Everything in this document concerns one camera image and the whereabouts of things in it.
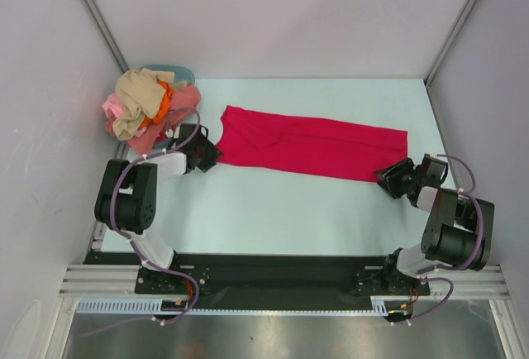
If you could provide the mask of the magenta red t-shirt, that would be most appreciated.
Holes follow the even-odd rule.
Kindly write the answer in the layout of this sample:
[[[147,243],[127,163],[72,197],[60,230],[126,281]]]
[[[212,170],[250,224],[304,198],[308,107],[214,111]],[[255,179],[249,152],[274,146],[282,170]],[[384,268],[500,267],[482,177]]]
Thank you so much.
[[[407,132],[318,117],[228,106],[219,161],[305,175],[375,183],[375,172],[407,157]]]

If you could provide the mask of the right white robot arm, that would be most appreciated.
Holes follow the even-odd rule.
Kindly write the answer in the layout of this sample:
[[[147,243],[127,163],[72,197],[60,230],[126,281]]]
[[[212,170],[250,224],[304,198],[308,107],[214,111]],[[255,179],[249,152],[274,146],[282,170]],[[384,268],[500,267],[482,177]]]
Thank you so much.
[[[468,189],[444,186],[451,160],[468,172]],[[390,294],[411,290],[436,271],[480,271],[487,265],[495,205],[474,196],[476,180],[464,161],[446,154],[426,154],[419,165],[405,158],[374,175],[392,199],[406,197],[414,208],[428,213],[421,241],[388,255],[376,275]]]

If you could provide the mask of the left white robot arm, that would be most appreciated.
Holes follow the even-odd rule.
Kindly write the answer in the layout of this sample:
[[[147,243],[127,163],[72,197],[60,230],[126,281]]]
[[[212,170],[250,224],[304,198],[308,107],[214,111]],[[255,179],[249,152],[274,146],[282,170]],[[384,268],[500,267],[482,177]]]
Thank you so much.
[[[222,154],[204,125],[183,123],[169,134],[160,152],[134,161],[108,161],[94,206],[96,220],[131,244],[141,265],[155,271],[153,281],[167,293],[181,286],[183,273],[172,266],[175,251],[162,237],[156,214],[159,187],[194,170],[209,171]]]

